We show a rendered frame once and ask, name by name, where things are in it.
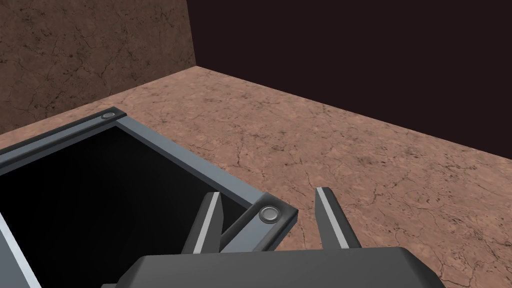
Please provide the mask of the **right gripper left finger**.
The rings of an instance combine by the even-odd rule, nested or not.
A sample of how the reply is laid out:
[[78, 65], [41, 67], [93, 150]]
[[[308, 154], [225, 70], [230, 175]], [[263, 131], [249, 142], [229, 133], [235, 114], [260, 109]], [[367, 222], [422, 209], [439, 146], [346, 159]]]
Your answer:
[[201, 202], [181, 253], [219, 253], [223, 221], [224, 213], [220, 192], [207, 193]]

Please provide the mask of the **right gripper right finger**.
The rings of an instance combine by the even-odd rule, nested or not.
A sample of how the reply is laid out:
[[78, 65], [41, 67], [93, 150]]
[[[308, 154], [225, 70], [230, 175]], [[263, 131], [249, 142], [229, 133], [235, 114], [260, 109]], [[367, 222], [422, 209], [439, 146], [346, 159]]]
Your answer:
[[324, 250], [362, 247], [331, 188], [315, 189], [314, 214]]

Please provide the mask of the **grey open-top box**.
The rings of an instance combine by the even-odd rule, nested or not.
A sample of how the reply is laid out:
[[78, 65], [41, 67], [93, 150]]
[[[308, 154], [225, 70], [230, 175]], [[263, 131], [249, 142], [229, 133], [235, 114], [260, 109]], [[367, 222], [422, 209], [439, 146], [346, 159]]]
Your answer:
[[114, 288], [181, 253], [220, 192], [219, 252], [273, 251], [298, 210], [110, 107], [0, 149], [0, 288]]

